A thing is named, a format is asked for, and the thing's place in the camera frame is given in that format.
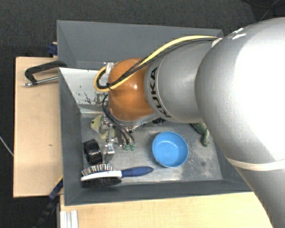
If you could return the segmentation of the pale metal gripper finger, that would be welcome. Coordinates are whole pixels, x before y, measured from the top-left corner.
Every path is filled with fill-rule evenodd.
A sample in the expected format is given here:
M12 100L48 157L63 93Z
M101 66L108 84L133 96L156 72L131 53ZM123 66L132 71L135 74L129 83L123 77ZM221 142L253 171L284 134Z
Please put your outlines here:
M115 129L113 125L105 125L102 129L102 140L106 143L112 142L115 138Z
M114 154L115 154L115 149L113 145L106 144L103 148L103 163L108 164L113 159Z

